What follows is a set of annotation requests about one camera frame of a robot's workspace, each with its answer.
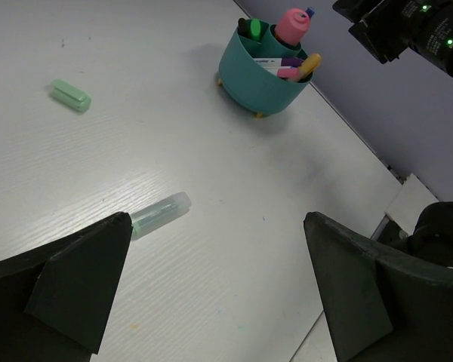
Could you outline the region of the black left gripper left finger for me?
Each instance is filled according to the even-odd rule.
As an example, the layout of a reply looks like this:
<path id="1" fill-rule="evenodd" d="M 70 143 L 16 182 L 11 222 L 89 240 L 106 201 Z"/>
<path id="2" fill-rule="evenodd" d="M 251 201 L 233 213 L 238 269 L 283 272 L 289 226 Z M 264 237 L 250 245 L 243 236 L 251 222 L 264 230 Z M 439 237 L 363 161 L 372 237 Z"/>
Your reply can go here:
<path id="1" fill-rule="evenodd" d="M 98 353 L 131 243 L 114 213 L 0 261 L 0 361 L 89 361 Z"/>

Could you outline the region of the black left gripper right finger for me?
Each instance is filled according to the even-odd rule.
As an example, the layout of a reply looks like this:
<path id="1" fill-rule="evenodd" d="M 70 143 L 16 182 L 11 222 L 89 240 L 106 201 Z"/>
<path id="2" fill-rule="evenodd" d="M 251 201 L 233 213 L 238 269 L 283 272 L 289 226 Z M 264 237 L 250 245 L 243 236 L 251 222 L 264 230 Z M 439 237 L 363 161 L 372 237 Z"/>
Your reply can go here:
<path id="1" fill-rule="evenodd" d="M 339 361 L 453 361 L 453 268 L 319 212 L 304 231 Z"/>

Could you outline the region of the green pencil-shaped clear case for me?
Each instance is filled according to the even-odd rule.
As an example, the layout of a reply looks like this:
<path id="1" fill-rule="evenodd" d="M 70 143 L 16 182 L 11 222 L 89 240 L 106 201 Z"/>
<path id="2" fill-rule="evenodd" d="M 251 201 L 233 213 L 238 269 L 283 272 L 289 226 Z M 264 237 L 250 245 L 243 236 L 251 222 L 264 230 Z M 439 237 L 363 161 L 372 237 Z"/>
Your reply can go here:
<path id="1" fill-rule="evenodd" d="M 168 196 L 130 215 L 133 231 L 131 240 L 137 241 L 164 225 L 185 215 L 192 202 L 186 192 Z"/>

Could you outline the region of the mint green eraser cap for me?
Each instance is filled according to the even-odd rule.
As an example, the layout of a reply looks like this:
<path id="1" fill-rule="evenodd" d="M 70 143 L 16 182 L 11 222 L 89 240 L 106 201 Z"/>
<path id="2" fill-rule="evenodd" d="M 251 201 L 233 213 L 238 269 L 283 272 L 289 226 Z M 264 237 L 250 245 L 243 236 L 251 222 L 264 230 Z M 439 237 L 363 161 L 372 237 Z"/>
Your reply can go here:
<path id="1" fill-rule="evenodd" d="M 61 79 L 54 79 L 51 86 L 51 97 L 56 101 L 79 113 L 89 110 L 91 98 L 83 90 L 79 90 Z"/>

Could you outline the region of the pink orange pencil-shaped case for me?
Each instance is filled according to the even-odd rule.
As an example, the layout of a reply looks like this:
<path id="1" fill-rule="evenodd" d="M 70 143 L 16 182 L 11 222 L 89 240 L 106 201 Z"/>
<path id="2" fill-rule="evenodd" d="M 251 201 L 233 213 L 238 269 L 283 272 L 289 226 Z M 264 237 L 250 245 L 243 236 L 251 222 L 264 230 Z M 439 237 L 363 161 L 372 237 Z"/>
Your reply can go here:
<path id="1" fill-rule="evenodd" d="M 297 73 L 289 79 L 292 82 L 299 82 L 310 75 L 321 63 L 322 56 L 320 54 L 311 54 L 297 68 Z"/>

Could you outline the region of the purple thin marker pen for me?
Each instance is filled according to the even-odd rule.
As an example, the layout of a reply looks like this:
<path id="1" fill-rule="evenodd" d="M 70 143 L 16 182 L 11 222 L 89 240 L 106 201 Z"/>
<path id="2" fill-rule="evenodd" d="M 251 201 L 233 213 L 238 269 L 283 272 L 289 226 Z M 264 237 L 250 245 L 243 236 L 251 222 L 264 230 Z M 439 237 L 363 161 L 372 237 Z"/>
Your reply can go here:
<path id="1" fill-rule="evenodd" d="M 297 68 L 303 63 L 301 58 L 296 57 L 254 58 L 253 61 L 265 69 Z"/>

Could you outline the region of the green cap black highlighter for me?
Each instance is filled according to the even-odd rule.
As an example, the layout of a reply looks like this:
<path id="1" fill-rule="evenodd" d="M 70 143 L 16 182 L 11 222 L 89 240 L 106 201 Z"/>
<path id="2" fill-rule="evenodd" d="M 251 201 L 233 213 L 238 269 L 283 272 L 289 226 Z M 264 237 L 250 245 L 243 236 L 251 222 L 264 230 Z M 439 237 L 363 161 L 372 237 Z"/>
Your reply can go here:
<path id="1" fill-rule="evenodd" d="M 262 36 L 262 24 L 259 19 L 251 19 L 248 26 L 248 36 L 253 41 L 260 41 Z"/>

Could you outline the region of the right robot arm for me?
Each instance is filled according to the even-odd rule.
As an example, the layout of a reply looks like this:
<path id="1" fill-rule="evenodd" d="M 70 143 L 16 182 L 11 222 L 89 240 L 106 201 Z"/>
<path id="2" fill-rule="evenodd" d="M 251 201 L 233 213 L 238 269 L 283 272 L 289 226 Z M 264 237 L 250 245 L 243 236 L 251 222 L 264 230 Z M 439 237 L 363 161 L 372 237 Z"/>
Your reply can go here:
<path id="1" fill-rule="evenodd" d="M 349 33 L 377 61 L 392 62 L 406 49 L 453 78 L 453 1 L 336 1 Z"/>

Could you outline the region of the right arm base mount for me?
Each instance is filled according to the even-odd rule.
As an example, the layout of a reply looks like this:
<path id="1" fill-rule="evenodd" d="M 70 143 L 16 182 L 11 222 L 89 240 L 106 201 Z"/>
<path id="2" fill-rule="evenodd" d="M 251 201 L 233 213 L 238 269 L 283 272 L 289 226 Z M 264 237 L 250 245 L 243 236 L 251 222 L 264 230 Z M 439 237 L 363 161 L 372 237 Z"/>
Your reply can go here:
<path id="1" fill-rule="evenodd" d="M 412 235 L 387 245 L 433 264 L 453 268 L 453 201 L 427 206 Z"/>

